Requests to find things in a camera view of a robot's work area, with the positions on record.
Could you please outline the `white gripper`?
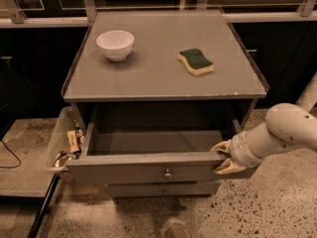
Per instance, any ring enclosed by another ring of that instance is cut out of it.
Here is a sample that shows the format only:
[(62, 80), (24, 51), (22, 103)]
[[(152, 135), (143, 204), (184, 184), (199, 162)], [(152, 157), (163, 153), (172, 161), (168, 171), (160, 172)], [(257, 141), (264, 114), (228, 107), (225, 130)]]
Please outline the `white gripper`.
[(216, 175), (228, 175), (242, 172), (247, 168), (253, 168), (262, 162), (250, 149), (246, 133), (235, 135), (231, 141), (222, 141), (212, 147), (212, 151), (230, 154), (231, 158), (226, 159), (214, 170)]

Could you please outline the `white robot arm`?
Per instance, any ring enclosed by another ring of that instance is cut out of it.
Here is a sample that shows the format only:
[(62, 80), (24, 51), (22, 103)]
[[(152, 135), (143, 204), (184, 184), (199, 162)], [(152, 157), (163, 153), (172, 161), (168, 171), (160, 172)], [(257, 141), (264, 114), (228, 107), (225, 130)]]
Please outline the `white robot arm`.
[(317, 118), (310, 114), (317, 103), (317, 72), (295, 104), (272, 106), (262, 124), (236, 134), (212, 150), (229, 157), (214, 170), (217, 175), (241, 172), (259, 165), (266, 157), (290, 152), (296, 148), (317, 151)]

